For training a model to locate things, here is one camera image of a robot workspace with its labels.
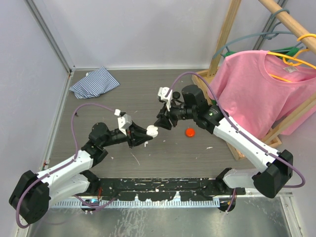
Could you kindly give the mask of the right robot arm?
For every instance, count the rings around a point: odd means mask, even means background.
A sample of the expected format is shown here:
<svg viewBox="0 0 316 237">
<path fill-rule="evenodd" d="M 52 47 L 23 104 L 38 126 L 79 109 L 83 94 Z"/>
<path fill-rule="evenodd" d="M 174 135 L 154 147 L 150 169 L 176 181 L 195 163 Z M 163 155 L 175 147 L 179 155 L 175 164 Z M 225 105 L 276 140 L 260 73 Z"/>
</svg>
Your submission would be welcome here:
<svg viewBox="0 0 316 237">
<path fill-rule="evenodd" d="M 217 176 L 217 190 L 228 194 L 235 188 L 255 188 L 268 198 L 274 198 L 292 177 L 293 155 L 279 152 L 258 140 L 216 105 L 209 105 L 203 91 L 196 85 L 185 86 L 181 92 L 168 87 L 158 90 L 163 107 L 157 115 L 156 127 L 171 130 L 179 120 L 193 120 L 198 127 L 221 138 L 239 150 L 254 169 L 226 168 Z"/>
</svg>

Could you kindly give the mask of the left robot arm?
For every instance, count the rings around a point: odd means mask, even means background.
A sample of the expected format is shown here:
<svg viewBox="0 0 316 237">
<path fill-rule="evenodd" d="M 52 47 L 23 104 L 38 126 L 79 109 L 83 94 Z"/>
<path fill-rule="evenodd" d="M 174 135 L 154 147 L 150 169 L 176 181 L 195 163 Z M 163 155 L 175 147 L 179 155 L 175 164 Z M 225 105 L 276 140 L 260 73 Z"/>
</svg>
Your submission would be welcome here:
<svg viewBox="0 0 316 237">
<path fill-rule="evenodd" d="M 98 165 L 108 154 L 105 147 L 127 143 L 130 148 L 152 140 L 158 128 L 142 128 L 133 121 L 118 119 L 119 128 L 109 130 L 103 122 L 94 124 L 88 142 L 75 154 L 47 170 L 23 173 L 14 188 L 9 204 L 28 224 L 40 220 L 56 203 L 76 194 L 95 195 L 99 178 L 90 168 Z"/>
</svg>

